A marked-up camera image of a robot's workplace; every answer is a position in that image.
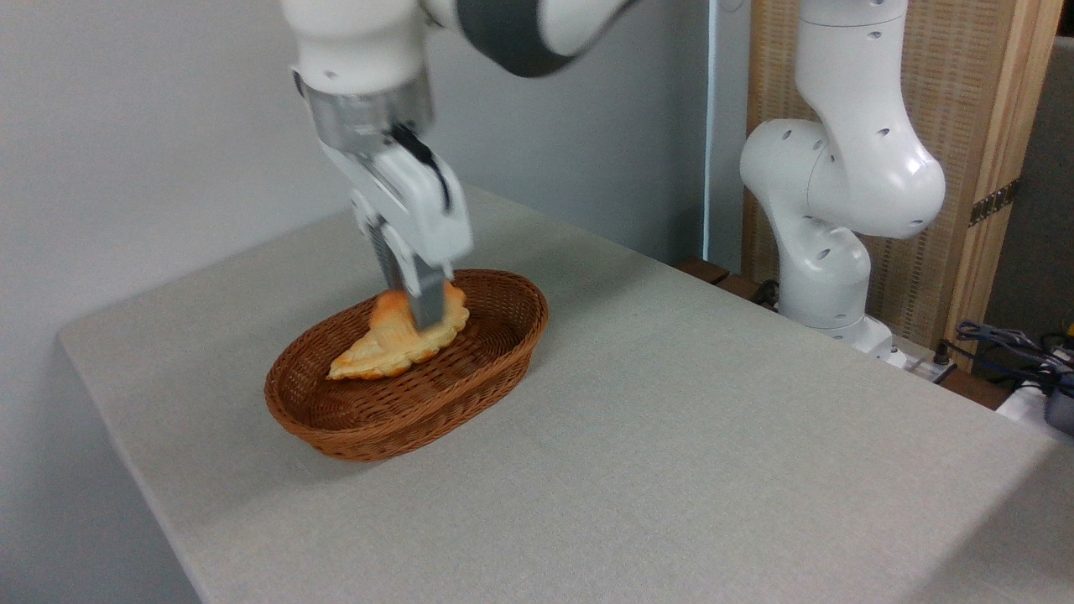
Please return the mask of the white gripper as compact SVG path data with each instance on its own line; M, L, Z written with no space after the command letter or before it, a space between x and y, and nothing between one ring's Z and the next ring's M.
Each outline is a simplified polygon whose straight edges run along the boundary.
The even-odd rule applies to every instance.
M467 196L453 169L413 138L379 135L366 148L320 148L350 182L352 208L390 289L405 291L415 328L442 322L445 281L473 249Z

